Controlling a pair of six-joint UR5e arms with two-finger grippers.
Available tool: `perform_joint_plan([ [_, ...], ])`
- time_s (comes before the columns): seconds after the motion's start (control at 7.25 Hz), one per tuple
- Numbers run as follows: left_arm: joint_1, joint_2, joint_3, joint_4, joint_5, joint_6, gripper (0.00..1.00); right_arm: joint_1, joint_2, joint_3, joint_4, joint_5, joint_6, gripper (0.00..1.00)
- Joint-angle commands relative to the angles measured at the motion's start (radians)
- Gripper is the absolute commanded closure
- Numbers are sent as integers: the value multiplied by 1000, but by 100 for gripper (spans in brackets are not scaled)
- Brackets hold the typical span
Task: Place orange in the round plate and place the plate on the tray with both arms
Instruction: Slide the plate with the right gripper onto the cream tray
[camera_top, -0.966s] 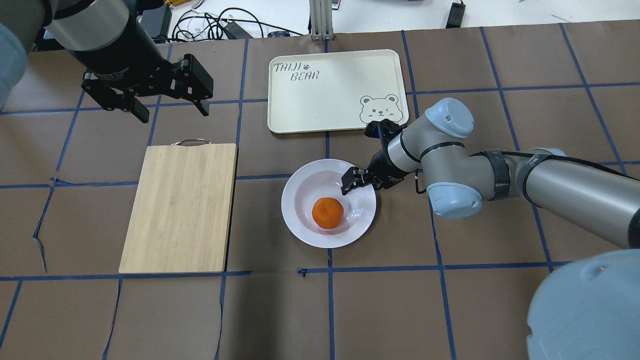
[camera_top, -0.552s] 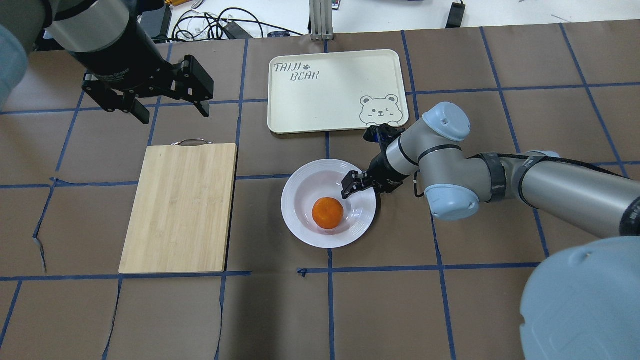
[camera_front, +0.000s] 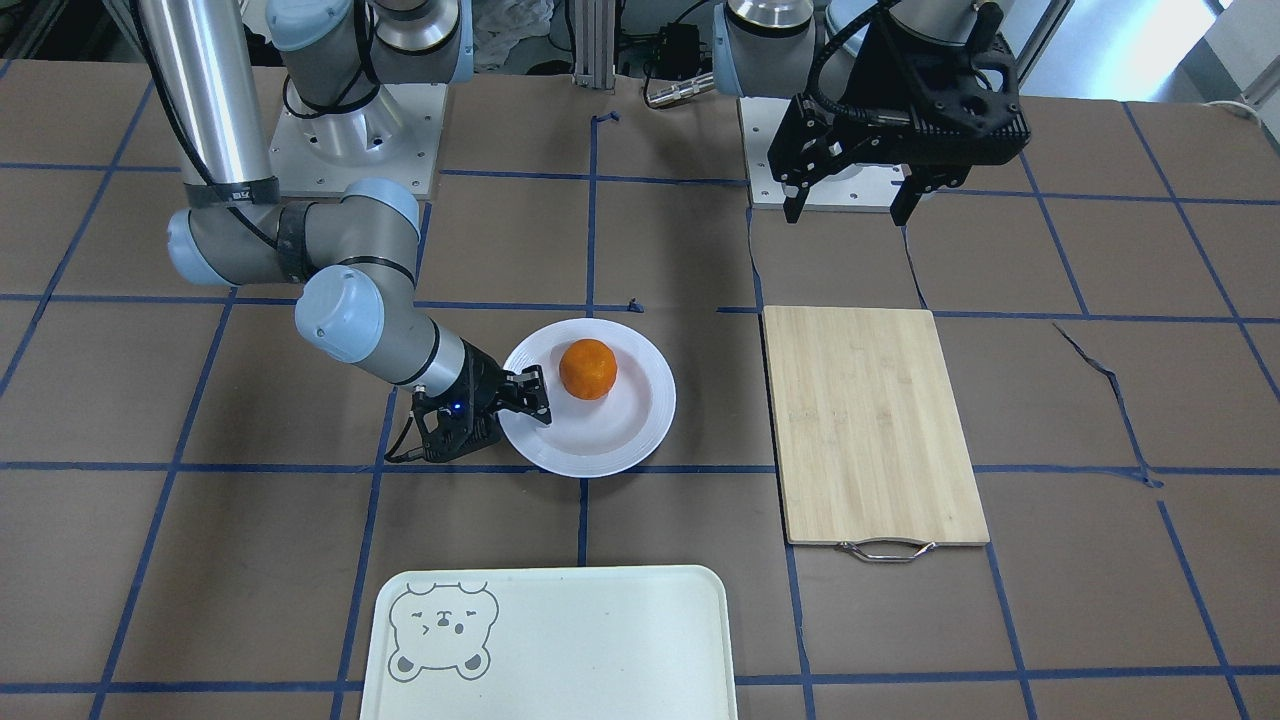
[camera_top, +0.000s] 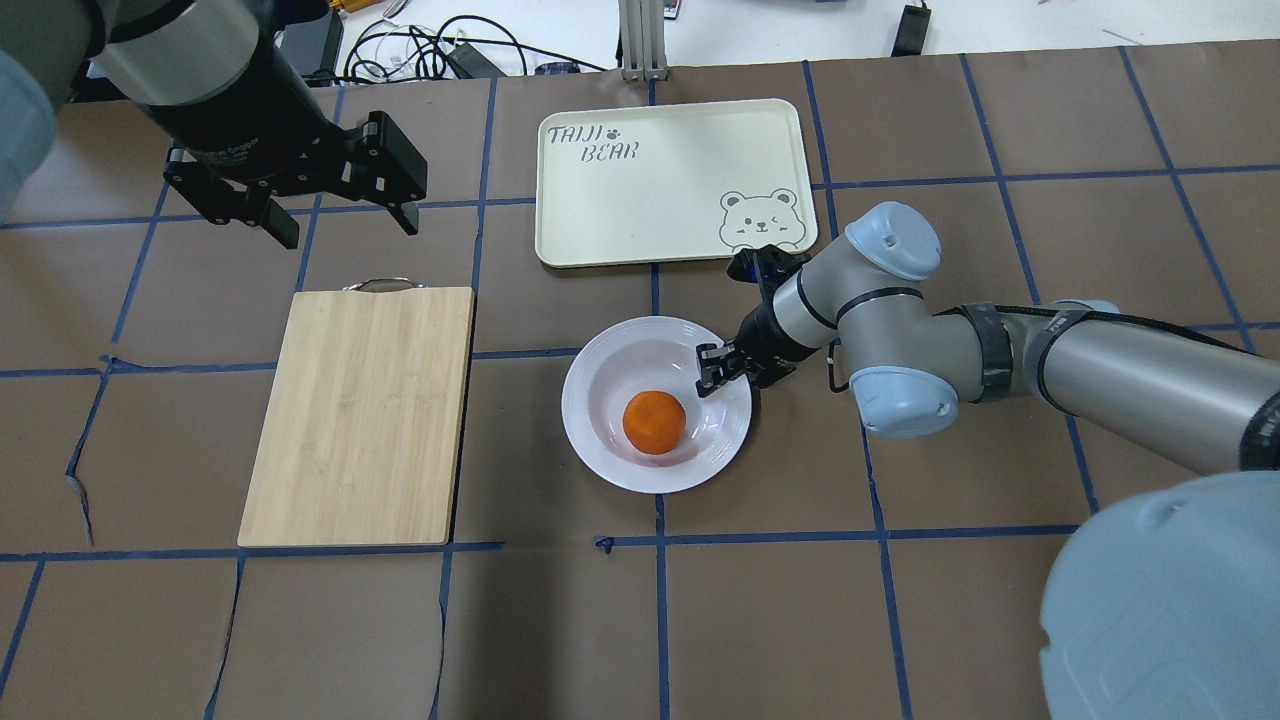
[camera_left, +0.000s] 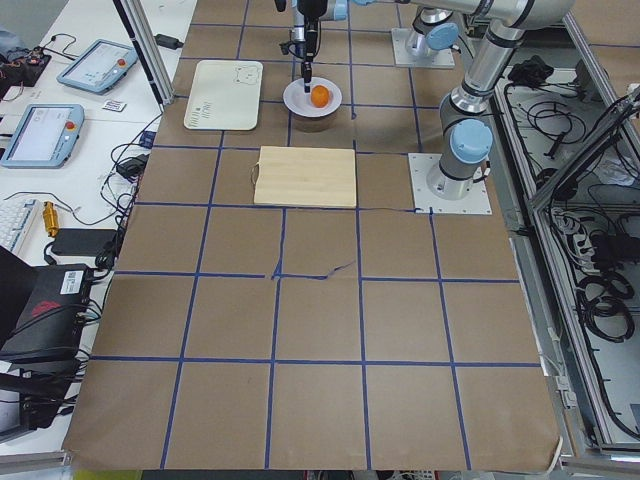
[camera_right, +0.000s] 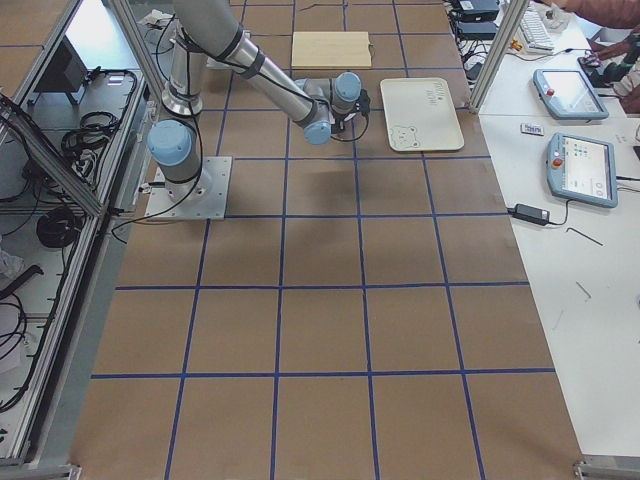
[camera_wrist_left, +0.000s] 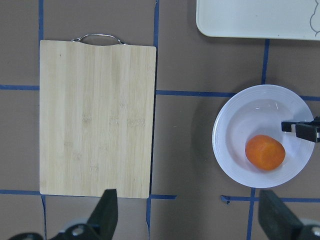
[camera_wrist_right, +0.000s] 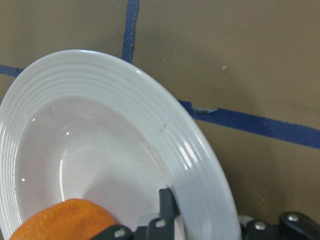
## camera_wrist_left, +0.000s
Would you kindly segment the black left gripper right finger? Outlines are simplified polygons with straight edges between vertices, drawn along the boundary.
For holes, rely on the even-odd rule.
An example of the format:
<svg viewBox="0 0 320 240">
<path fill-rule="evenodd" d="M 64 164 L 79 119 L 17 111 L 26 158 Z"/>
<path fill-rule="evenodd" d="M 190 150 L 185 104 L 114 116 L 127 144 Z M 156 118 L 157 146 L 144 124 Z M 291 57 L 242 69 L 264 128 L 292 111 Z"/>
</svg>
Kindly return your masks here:
<svg viewBox="0 0 320 240">
<path fill-rule="evenodd" d="M 259 193 L 258 222 L 269 240 L 320 238 L 320 223 L 302 222 L 272 190 Z"/>
</svg>

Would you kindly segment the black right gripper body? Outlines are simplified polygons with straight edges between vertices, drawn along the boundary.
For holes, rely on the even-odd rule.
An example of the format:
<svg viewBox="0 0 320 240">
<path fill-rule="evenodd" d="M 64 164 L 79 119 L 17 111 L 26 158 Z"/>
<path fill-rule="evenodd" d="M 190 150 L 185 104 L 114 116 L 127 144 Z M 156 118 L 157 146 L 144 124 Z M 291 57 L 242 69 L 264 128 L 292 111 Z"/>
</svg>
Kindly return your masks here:
<svg viewBox="0 0 320 240">
<path fill-rule="evenodd" d="M 295 135 L 297 138 L 313 143 L 320 142 L 320 117 L 317 116 L 310 122 L 298 122 L 295 124 Z"/>
</svg>

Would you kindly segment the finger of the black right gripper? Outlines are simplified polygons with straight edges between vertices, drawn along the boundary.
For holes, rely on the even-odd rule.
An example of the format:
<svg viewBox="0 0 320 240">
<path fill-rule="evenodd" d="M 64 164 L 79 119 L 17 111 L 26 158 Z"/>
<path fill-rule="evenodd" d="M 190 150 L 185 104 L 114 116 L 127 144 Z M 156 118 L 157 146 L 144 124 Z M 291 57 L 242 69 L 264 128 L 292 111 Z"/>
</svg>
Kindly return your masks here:
<svg viewBox="0 0 320 240">
<path fill-rule="evenodd" d="M 306 121 L 283 121 L 281 123 L 281 130 L 283 132 L 312 132 L 313 127 L 310 125 L 310 122 Z"/>
</svg>

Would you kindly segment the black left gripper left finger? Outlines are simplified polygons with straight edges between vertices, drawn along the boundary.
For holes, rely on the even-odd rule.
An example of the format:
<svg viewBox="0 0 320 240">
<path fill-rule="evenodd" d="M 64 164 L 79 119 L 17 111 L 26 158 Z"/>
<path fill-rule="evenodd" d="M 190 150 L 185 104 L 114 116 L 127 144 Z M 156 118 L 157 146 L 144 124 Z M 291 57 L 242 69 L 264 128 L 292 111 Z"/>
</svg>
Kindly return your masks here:
<svg viewBox="0 0 320 240">
<path fill-rule="evenodd" d="M 68 227 L 53 237 L 54 240 L 111 240 L 118 223 L 116 189 L 104 191 L 86 223 Z"/>
</svg>

